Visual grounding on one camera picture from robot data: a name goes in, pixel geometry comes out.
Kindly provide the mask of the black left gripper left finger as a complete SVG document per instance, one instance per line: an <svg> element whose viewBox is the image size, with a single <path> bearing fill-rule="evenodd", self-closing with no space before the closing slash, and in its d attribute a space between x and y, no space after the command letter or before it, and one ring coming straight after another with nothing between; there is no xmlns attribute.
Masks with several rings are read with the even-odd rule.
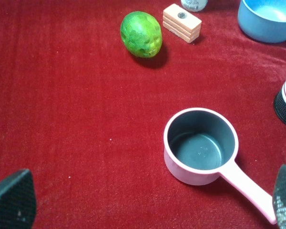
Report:
<svg viewBox="0 0 286 229"><path fill-rule="evenodd" d="M21 169L0 181L0 229L31 229L37 200L33 176Z"/></svg>

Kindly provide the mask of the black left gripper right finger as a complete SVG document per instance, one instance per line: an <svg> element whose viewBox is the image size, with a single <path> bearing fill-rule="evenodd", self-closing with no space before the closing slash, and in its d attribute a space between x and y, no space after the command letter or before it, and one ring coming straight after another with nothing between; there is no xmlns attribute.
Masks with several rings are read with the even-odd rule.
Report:
<svg viewBox="0 0 286 229"><path fill-rule="evenodd" d="M280 167L273 192L273 208L280 229L286 229L286 164Z"/></svg>

